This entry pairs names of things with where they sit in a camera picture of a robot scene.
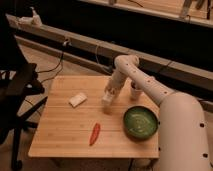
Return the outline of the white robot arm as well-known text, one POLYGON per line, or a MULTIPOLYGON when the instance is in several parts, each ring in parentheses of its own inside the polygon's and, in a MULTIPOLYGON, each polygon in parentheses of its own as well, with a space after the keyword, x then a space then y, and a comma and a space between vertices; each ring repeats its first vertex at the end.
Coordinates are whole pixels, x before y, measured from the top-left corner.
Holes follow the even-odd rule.
POLYGON ((115 58, 102 101, 110 105, 127 78, 159 107, 159 171, 211 171, 204 111, 198 100, 175 91, 138 68, 135 55, 115 58))

